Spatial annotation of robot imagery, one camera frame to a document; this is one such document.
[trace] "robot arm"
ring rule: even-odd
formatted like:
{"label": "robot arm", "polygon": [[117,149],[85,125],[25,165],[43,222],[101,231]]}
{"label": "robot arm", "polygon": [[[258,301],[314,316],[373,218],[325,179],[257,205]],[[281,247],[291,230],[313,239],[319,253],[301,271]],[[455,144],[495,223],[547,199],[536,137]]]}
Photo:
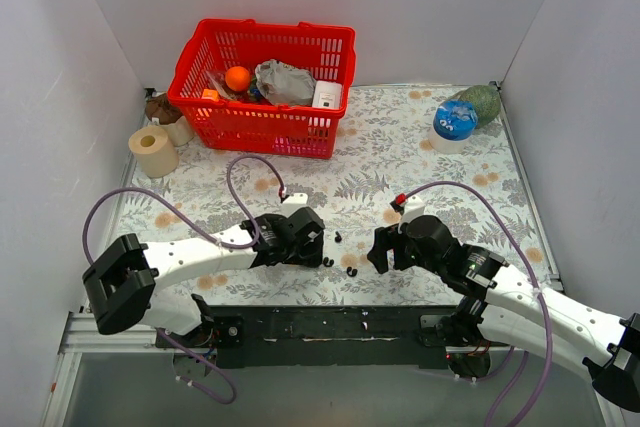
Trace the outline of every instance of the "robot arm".
{"label": "robot arm", "polygon": [[598,312],[549,287],[534,289],[526,275],[499,255],[460,244],[437,218],[424,215],[416,196],[392,206],[403,215],[396,225],[375,231],[368,259],[379,273],[423,267],[464,295],[458,311],[440,326],[447,339],[505,342],[544,356],[543,295],[551,319],[553,360],[583,377],[611,402],[640,411],[640,316],[629,320]]}
{"label": "robot arm", "polygon": [[[199,238],[142,244],[135,234],[119,237],[82,276],[98,331],[115,334],[141,323],[185,335],[202,323],[206,306],[197,296],[176,294],[168,289],[171,285],[277,263],[318,267],[324,223],[306,204],[306,194],[293,194],[283,201],[282,214],[257,217],[260,240],[246,249],[222,248]],[[249,221],[217,234],[238,245],[253,236]]]}

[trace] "basket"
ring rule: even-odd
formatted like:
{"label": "basket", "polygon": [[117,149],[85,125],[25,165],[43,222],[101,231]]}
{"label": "basket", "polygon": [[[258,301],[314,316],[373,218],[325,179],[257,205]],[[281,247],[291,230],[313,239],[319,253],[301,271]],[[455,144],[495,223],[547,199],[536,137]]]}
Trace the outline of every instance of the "basket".
{"label": "basket", "polygon": [[[349,27],[254,20],[202,20],[185,46],[169,87],[178,107],[207,147],[328,159],[347,110],[355,73],[355,32]],[[316,80],[342,84],[340,108],[247,104],[201,99],[207,71],[242,65],[250,72],[270,59],[307,69]]]}

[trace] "orange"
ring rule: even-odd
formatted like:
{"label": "orange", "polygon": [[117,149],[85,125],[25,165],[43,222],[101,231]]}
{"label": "orange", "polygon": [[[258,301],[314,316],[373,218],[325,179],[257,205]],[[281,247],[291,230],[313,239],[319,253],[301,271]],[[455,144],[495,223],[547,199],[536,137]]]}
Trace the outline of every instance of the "orange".
{"label": "orange", "polygon": [[251,74],[244,67],[236,65],[227,70],[224,81],[227,83],[227,87],[234,92],[244,92],[251,83]]}

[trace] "flower pattern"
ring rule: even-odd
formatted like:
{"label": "flower pattern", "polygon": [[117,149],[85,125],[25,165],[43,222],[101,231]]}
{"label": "flower pattern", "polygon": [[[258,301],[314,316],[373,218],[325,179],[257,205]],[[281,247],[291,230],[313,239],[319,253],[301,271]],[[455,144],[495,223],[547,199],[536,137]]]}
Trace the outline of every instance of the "flower pattern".
{"label": "flower pattern", "polygon": [[[462,154],[435,151],[427,132],[440,102],[453,87],[422,85],[352,88],[330,160],[267,156],[290,193],[309,195],[326,225],[325,254],[333,267],[278,265],[229,271],[173,286],[181,295],[202,295],[218,305],[424,305],[456,304],[460,296],[435,275],[413,268],[379,275],[367,261],[373,231],[397,222],[389,208],[396,194],[434,180],[472,185],[485,195],[521,244],[540,280],[550,273],[532,213],[501,121],[474,133]],[[178,148],[180,165],[162,179],[136,167],[132,184],[151,189],[209,232],[226,229],[243,215],[226,189],[227,164],[238,152],[205,148],[199,139]],[[257,162],[236,165],[233,183],[255,214],[279,212],[278,183]],[[436,187],[421,194],[426,211],[445,222],[461,242],[475,243],[523,269],[489,212],[471,194]],[[128,194],[116,235],[135,232],[141,241],[171,241],[196,235],[161,204]],[[343,241],[333,240],[339,231]],[[357,277],[346,275],[358,268]]]}

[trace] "green round object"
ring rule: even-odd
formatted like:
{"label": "green round object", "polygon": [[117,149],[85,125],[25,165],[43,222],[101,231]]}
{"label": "green round object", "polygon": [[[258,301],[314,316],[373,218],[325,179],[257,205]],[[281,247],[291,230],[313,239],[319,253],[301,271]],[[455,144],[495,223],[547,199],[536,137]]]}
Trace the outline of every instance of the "green round object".
{"label": "green round object", "polygon": [[492,85],[474,85],[456,94],[456,98],[471,102],[478,114],[477,129],[484,127],[500,114],[500,94]]}

